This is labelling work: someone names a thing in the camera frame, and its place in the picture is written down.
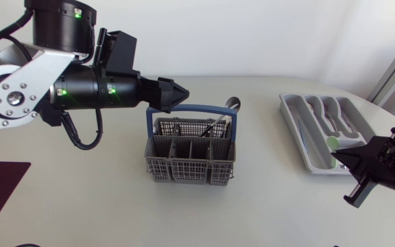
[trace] gray plastic basket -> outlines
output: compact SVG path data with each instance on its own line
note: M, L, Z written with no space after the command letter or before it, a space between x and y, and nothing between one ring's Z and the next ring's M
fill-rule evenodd
M148 108L147 171L156 182L173 179L177 183L227 185L233 178L236 112L200 105L179 105L172 111L181 110L230 115L232 121L226 130L225 121L220 121L205 137L199 137L213 119L158 118L152 125L152 114L158 111Z

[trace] blue basket handle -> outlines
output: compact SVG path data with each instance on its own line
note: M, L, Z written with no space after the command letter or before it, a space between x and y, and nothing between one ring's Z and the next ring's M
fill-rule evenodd
M237 129L237 113L234 109L229 109L226 107L219 106L207 106L207 105L197 105L197 104L180 104L171 109L174 111L192 111L192 112L201 112L201 113L214 113L218 115L228 115L231 116L231 141L235 142L236 140L236 129ZM147 135L151 138L154 133L153 129L153 119L152 115L154 113L160 113L159 110L153 109L151 107L147 107L145 111L147 118Z

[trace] white plastic tray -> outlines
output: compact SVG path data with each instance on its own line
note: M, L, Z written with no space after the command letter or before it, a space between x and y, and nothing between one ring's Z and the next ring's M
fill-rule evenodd
M331 156L327 139L336 138L338 149L342 149L365 145L374 136L355 105L346 97L328 95L280 94L280 99L281 112L307 170L312 174L349 175L346 167Z

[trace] white table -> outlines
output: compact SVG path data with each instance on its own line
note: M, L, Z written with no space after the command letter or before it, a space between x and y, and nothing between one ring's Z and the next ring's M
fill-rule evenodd
M280 93L349 97L377 135L395 117L363 99L288 78L175 78L187 104L241 99L235 178L227 187L155 183L145 172L145 109L104 110L97 148L73 147L41 120L0 130L0 161L32 166L0 213L0 246L395 246L395 191L356 209L352 176L309 174L280 112ZM72 113L95 136L93 110Z

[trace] black cable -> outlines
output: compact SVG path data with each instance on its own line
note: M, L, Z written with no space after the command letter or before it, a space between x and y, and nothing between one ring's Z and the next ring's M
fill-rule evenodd
M90 31L90 35L91 35L91 43L89 45L89 54L88 56L83 59L83 60L75 60L72 62L72 64L85 64L89 61L91 61L91 59L94 56L94 51L95 51L95 33L94 33L94 26L91 26L91 31Z
M32 60L32 57L28 53L27 49L21 42L19 42L19 40L15 39L15 37L13 37L13 36L7 36L7 37L4 37L4 39L12 41L21 50L22 54L24 54L25 59L27 59L27 61Z
M20 246L17 247L40 247L40 246L37 244L21 244Z
M81 150L90 150L95 148L101 140L101 136L103 135L103 120L101 119L101 111L100 109L95 109L95 116L97 118L97 136L95 140L91 144L83 144L77 134L77 129L74 126L73 120L68 112L62 111L60 119L62 124L68 134L69 139L73 142L74 146L78 147Z
M31 19L32 16L33 10L26 9L24 15L19 20L0 31L0 40L2 38L10 36L15 31L23 27Z

